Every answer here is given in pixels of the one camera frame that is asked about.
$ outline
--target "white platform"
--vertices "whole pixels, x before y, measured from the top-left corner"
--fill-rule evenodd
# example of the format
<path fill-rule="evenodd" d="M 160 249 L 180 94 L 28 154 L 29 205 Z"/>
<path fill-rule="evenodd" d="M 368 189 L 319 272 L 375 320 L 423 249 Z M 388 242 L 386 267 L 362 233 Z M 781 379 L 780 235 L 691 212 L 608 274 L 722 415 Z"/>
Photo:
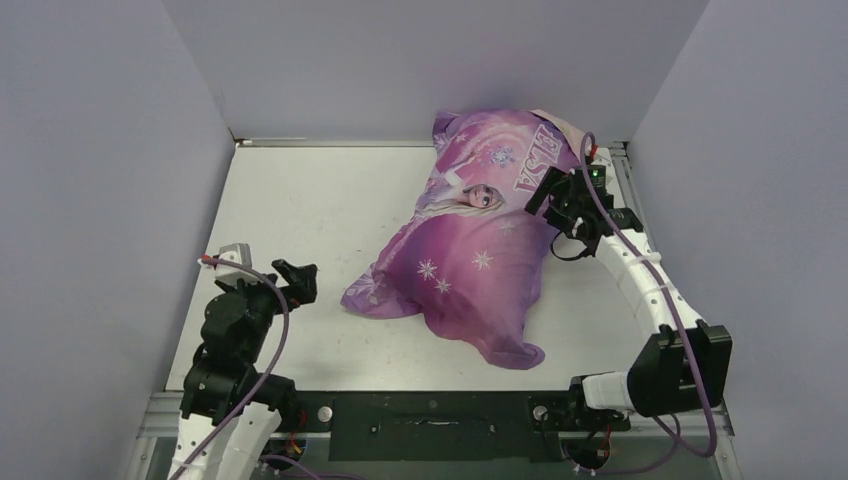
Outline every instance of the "white platform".
<path fill-rule="evenodd" d="M 551 390 L 567 388 L 576 375 L 629 368 L 644 339 L 612 278 L 594 259 L 548 258 L 542 298 L 525 330 L 526 341 L 547 357 L 527 371 L 487 364 L 471 345 L 433 335 L 422 316 L 373 320 L 339 305 L 345 288 L 411 216 L 434 162 L 432 147 L 236 151 L 207 253 L 247 242 L 262 272 L 273 272 L 277 258 L 319 268 L 318 301 L 292 314 L 275 373 L 294 379 L 299 390 Z M 610 190 L 620 202 L 618 185 Z M 560 250 L 576 253 L 579 246 L 564 241 Z M 212 280 L 209 270 L 201 271 L 169 390 L 183 388 L 201 341 L 203 309 L 220 293 Z M 276 348 L 282 331 L 277 318 L 258 369 Z"/>

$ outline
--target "white cable clip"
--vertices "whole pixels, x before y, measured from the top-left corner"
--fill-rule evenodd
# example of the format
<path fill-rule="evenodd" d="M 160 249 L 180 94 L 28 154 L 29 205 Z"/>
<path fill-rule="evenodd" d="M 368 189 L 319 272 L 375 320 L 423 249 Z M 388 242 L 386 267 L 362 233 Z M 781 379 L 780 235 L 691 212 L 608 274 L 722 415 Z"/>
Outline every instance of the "white cable clip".
<path fill-rule="evenodd" d="M 645 291 L 645 296 L 648 296 L 648 295 L 650 295 L 650 294 L 652 294 L 652 293 L 654 293 L 654 292 L 659 292 L 660 290 L 663 290 L 663 289 L 668 290 L 669 292 L 671 292 L 671 291 L 674 289 L 674 285 L 673 285 L 671 282 L 663 283 L 662 285 L 657 285 L 656 287 L 654 287 L 654 288 L 652 288 L 652 289 L 650 289 L 650 290 L 646 290 L 646 291 Z"/>
<path fill-rule="evenodd" d="M 216 462 L 207 462 L 207 463 L 202 463 L 202 464 L 198 465 L 198 464 L 194 463 L 197 460 L 199 460 L 199 458 L 195 458 L 194 460 L 192 460 L 192 463 L 185 463 L 183 461 L 177 460 L 176 458 L 171 458 L 171 465 L 176 465 L 177 467 L 183 468 L 185 470 L 188 470 L 190 468 L 194 468 L 194 469 L 197 469 L 197 470 L 206 470 L 209 467 L 213 467 L 213 466 L 221 463 L 221 460 L 218 460 Z"/>
<path fill-rule="evenodd" d="M 647 255 L 639 255 L 638 257 L 630 259 L 626 265 L 631 267 L 634 263 L 642 263 L 643 260 L 647 260 L 650 263 L 659 263 L 662 261 L 662 255 L 660 255 L 660 252 L 651 252 Z"/>

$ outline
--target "screw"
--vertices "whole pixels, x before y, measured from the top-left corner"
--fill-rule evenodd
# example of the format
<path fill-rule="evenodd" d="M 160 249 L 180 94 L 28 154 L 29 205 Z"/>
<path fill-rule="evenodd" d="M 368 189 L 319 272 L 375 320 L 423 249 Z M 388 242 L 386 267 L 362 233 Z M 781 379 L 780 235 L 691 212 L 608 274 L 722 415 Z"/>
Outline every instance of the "screw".
<path fill-rule="evenodd" d="M 333 418 L 333 409 L 327 406 L 318 409 L 318 420 L 321 423 L 327 423 Z"/>
<path fill-rule="evenodd" d="M 537 421 L 541 422 L 542 419 L 545 418 L 545 415 L 547 413 L 548 413 L 548 408 L 545 407 L 544 405 L 539 405 L 539 406 L 537 406 L 536 408 L 533 409 L 533 418 L 535 418 Z"/>

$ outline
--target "metal frame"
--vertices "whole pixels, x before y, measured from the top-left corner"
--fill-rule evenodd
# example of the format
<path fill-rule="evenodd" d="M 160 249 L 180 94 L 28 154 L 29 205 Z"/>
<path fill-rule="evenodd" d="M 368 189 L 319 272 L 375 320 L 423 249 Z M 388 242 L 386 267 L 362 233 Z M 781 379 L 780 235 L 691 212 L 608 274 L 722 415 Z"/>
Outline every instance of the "metal frame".
<path fill-rule="evenodd" d="M 429 146 L 429 141 L 383 141 L 383 142 L 315 142 L 302 138 L 277 138 L 277 139 L 240 139 L 236 141 L 237 148 L 262 148 L 262 147 L 421 147 Z M 610 150 L 610 156 L 616 177 L 619 179 L 624 203 L 633 209 L 640 218 L 644 217 L 641 202 L 639 201 L 636 187 L 631 177 L 630 161 L 627 157 L 626 145 L 623 142 L 612 142 L 601 145 Z M 651 245 L 654 244 L 650 231 L 645 226 Z M 177 421 L 179 418 L 179 404 L 182 392 L 162 392 L 151 396 L 147 411 L 144 414 L 139 428 L 136 445 L 130 466 L 127 471 L 127 480 L 144 480 L 147 478 L 148 469 L 157 439 L 177 436 Z M 718 449 L 716 450 L 716 464 L 719 474 L 723 480 L 742 480 L 742 473 L 736 454 L 733 449 L 733 427 L 730 417 L 724 405 L 713 411 L 718 429 Z M 708 435 L 706 421 L 700 412 L 690 412 L 678 416 L 685 436 L 706 437 Z M 666 433 L 651 419 L 642 417 L 631 417 L 632 430 L 619 432 L 617 435 L 626 437 L 664 437 Z M 275 434 L 272 437 L 282 437 L 285 434 Z M 329 438 L 330 433 L 311 433 L 303 435 L 308 438 Z M 574 436 L 574 434 L 561 432 L 563 438 Z"/>

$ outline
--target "purple pillowcase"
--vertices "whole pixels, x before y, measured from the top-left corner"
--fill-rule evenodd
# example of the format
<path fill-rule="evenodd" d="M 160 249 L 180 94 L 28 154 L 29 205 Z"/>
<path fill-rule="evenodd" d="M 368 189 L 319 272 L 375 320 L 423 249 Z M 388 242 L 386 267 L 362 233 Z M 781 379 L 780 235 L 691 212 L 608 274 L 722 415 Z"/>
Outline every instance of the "purple pillowcase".
<path fill-rule="evenodd" d="M 524 343 L 555 231 L 524 212 L 548 167 L 577 159 L 560 131 L 530 112 L 440 112 L 438 159 L 409 223 L 342 296 L 375 318 L 423 313 L 436 335 L 464 340 L 486 361 L 528 369 L 545 353 Z"/>

